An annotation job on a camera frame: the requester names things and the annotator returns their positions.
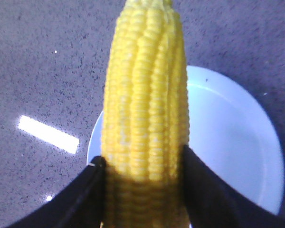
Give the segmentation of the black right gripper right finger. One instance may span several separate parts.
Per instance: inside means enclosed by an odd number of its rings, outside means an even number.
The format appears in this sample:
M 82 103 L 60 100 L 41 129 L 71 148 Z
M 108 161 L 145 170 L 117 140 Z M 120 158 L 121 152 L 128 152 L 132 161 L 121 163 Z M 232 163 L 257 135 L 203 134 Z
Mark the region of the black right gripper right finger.
M 285 228 L 285 219 L 234 190 L 183 147 L 184 202 L 194 228 Z

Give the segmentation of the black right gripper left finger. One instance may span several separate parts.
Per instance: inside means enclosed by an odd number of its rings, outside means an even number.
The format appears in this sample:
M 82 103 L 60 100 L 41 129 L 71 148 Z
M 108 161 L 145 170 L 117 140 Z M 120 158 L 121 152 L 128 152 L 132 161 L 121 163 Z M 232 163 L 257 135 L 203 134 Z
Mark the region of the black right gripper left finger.
M 52 200 L 10 228 L 99 228 L 103 220 L 105 160 L 94 157 Z

